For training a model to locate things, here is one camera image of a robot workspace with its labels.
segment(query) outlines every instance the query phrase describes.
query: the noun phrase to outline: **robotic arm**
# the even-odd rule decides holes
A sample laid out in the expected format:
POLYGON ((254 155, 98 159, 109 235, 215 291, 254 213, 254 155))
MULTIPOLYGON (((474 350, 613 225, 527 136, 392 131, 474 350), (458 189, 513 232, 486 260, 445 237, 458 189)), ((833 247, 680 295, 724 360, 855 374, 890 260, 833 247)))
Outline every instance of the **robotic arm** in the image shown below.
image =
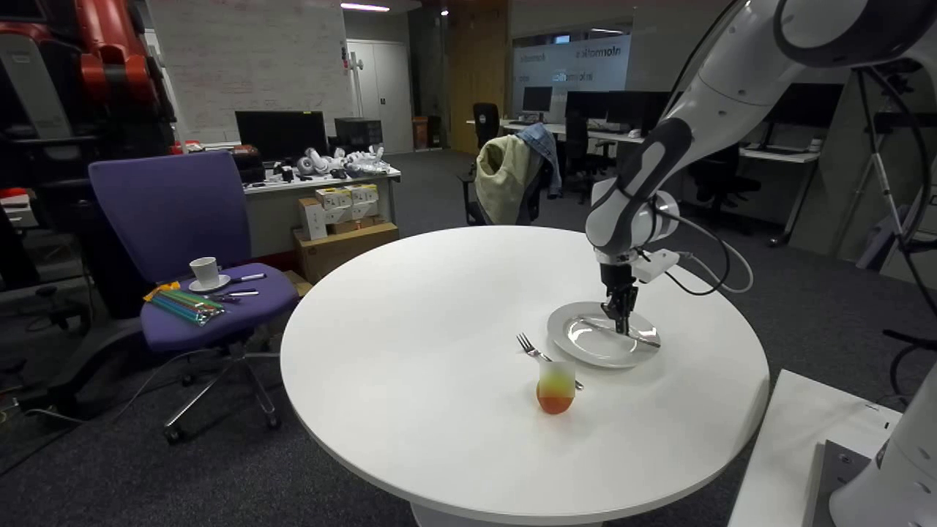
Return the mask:
MULTIPOLYGON (((739 145, 803 68, 859 68, 917 60, 937 85, 937 0, 748 0, 711 47, 674 112, 647 136, 617 178, 597 181, 585 237, 609 303, 631 333, 633 260, 674 225, 652 221, 655 191, 682 168, 739 145)), ((837 527, 937 525, 937 370, 860 477, 833 496, 837 527)))

